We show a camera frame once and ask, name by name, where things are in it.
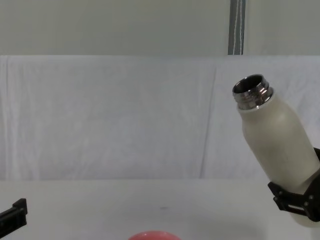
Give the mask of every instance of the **water bottle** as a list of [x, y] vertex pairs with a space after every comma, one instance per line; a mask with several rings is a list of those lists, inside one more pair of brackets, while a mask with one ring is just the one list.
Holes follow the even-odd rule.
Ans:
[[[297, 114], [277, 95], [263, 75], [243, 78], [232, 89], [246, 142], [271, 182], [303, 194], [320, 161]], [[291, 213], [306, 227], [320, 223]]]

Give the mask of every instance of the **bottle opening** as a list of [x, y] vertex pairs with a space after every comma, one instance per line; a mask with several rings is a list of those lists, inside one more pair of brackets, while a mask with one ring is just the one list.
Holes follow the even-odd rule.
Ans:
[[258, 108], [274, 93], [263, 75], [254, 74], [240, 80], [232, 89], [232, 95], [241, 110]]
[[247, 76], [240, 80], [234, 87], [232, 92], [235, 94], [242, 94], [251, 89], [256, 88], [263, 81], [264, 77], [261, 74]]

